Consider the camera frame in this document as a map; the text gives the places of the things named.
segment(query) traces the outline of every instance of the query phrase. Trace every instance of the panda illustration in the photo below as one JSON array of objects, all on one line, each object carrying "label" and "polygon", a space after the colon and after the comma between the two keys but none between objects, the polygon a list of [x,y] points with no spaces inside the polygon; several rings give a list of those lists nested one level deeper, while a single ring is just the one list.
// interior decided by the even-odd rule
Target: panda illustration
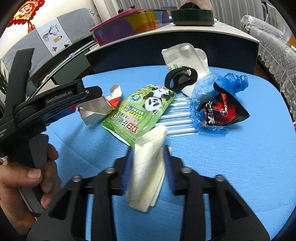
[{"label": "panda illustration", "polygon": [[144,100],[147,100],[149,97],[156,97],[158,99],[164,98],[166,101],[169,100],[171,97],[174,96],[174,92],[167,88],[153,88],[152,92],[148,93],[146,96],[143,97]]},{"label": "panda illustration", "polygon": [[164,98],[166,101],[174,96],[174,92],[165,88],[153,88],[152,92],[148,93],[143,97],[145,104],[143,108],[151,111],[153,115],[157,114],[159,109],[163,106],[161,98]]},{"label": "panda illustration", "polygon": [[163,103],[161,99],[157,97],[148,97],[145,101],[145,104],[143,105],[143,108],[151,111],[152,115],[155,115],[158,113],[159,109],[162,107]]}]

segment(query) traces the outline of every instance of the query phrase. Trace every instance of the green snack bag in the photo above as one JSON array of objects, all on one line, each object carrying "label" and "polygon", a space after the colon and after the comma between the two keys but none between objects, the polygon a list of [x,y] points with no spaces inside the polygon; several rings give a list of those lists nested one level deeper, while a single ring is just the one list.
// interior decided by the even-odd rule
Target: green snack bag
[{"label": "green snack bag", "polygon": [[176,93],[163,86],[147,85],[128,96],[102,122],[102,126],[124,143],[135,141],[150,131]]}]

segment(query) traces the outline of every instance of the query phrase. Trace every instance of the white desk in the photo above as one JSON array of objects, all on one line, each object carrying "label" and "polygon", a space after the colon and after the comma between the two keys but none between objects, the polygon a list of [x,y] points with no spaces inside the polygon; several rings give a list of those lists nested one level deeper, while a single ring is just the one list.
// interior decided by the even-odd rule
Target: white desk
[{"label": "white desk", "polygon": [[126,41],[129,39],[134,39],[134,38],[138,38],[138,37],[142,37],[142,36],[146,36],[146,35],[152,35],[152,34],[160,34],[160,33],[167,33],[167,32],[184,32],[184,31],[211,32],[211,33],[226,34],[226,35],[231,35],[231,36],[235,36],[235,37],[239,37],[239,38],[243,38],[243,39],[247,39],[247,40],[259,43],[259,41],[257,39],[250,36],[249,34],[243,32],[237,28],[234,28],[230,25],[227,25],[225,23],[221,23],[221,22],[215,23],[214,26],[175,26],[173,23],[171,23],[169,25],[158,28],[156,30],[151,30],[148,32],[140,33],[140,34],[135,34],[135,35],[105,44],[103,46],[98,46],[98,47],[94,48],[93,50],[89,51],[86,54],[86,56],[93,53],[93,52],[96,52],[102,48],[105,48],[107,46],[117,44],[119,42]]},{"label": "white desk", "polygon": [[164,65],[162,49],[190,43],[201,48],[209,66],[254,74],[259,41],[227,24],[214,26],[175,26],[129,36],[88,52],[86,57],[94,72],[102,73],[130,67]]}]

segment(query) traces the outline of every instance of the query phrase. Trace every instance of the human hand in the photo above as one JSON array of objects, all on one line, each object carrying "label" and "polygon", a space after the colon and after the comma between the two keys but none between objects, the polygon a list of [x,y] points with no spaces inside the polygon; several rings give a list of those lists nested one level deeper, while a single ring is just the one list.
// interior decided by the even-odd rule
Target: human hand
[{"label": "human hand", "polygon": [[40,184],[44,194],[41,205],[47,208],[50,201],[61,189],[55,160],[59,154],[48,144],[47,163],[44,172],[6,160],[0,165],[0,206],[17,232],[25,236],[35,223],[35,218],[23,201],[18,187],[34,187]]}]

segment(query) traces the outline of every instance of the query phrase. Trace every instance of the red black snack wrapper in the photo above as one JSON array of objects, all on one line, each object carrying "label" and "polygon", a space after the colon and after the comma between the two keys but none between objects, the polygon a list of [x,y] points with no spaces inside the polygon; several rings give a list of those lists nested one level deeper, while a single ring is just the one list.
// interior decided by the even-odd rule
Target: red black snack wrapper
[{"label": "red black snack wrapper", "polygon": [[221,88],[216,82],[213,84],[218,95],[204,95],[197,111],[204,109],[206,124],[211,126],[229,126],[250,117],[241,103],[230,93]]}]

